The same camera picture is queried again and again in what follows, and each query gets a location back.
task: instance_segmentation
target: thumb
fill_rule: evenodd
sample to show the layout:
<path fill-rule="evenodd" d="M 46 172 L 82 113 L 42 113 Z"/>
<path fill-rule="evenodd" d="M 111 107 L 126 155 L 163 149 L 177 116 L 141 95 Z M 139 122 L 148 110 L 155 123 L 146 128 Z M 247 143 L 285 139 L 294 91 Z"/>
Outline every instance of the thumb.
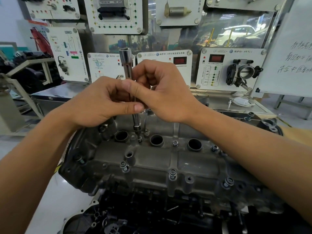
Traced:
<path fill-rule="evenodd" d="M 142 103 L 138 102 L 130 102 L 130 103 L 115 103 L 112 102 L 110 106 L 110 111 L 113 116 L 123 115 L 123 114 L 136 114 L 141 113 L 144 110 L 144 106 Z"/>
<path fill-rule="evenodd" d="M 121 85 L 124 90 L 126 90 L 128 93 L 130 93 L 134 97 L 140 99 L 142 102 L 146 103 L 147 105 L 149 104 L 149 102 L 151 102 L 151 100 L 156 95 L 155 91 L 152 91 L 130 79 L 123 80 Z"/>

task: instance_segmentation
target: white cable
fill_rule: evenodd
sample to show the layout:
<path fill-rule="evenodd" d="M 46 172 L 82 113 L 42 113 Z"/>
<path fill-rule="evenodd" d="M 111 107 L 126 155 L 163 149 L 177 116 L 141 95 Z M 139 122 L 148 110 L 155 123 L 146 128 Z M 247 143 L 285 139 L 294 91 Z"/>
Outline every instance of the white cable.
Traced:
<path fill-rule="evenodd" d="M 241 106 L 241 107 L 252 107 L 252 106 L 255 106 L 255 103 L 252 104 L 249 101 L 248 101 L 248 104 L 241 104 L 241 103 L 235 101 L 236 98 L 230 98 L 230 99 L 232 100 L 232 103 L 236 104 L 237 106 Z"/>

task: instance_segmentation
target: hand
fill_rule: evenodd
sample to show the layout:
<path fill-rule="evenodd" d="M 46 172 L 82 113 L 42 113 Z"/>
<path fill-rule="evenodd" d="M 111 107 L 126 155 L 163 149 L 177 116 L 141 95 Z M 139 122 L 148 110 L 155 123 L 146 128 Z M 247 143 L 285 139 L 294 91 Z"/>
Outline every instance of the hand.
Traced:
<path fill-rule="evenodd" d="M 201 105 L 172 63 L 144 60 L 133 68 L 133 80 L 123 80 L 122 87 L 167 122 L 187 123 Z"/>
<path fill-rule="evenodd" d="M 129 102 L 120 79 L 102 76 L 76 97 L 56 108 L 75 127 L 98 126 L 112 116 L 135 114 L 144 110 L 142 103 Z"/>

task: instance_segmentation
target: white car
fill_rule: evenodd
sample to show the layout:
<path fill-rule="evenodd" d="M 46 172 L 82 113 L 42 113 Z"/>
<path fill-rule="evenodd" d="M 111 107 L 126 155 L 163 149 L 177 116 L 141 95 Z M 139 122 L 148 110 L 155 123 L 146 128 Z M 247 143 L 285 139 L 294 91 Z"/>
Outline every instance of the white car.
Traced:
<path fill-rule="evenodd" d="M 218 37 L 216 38 L 215 44 L 218 46 L 223 46 L 226 47 L 227 42 L 230 38 L 231 31 L 233 29 L 231 39 L 229 42 L 229 47 L 231 47 L 234 43 L 234 41 L 239 38 L 243 37 L 246 35 L 253 34 L 255 32 L 255 28 L 250 26 L 250 25 L 241 25 L 241 26 L 232 26 L 232 27 L 227 27 L 224 28 L 224 33 L 219 34 Z"/>

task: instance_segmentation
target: person's right hand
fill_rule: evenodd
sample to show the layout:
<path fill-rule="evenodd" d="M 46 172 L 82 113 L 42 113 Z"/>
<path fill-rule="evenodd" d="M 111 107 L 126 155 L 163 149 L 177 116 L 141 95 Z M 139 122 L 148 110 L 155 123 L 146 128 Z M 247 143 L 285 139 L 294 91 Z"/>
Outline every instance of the person's right hand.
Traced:
<path fill-rule="evenodd" d="M 173 63 L 144 60 L 133 68 L 132 77 L 123 80 L 123 89 L 167 122 L 187 123 L 201 105 Z"/>

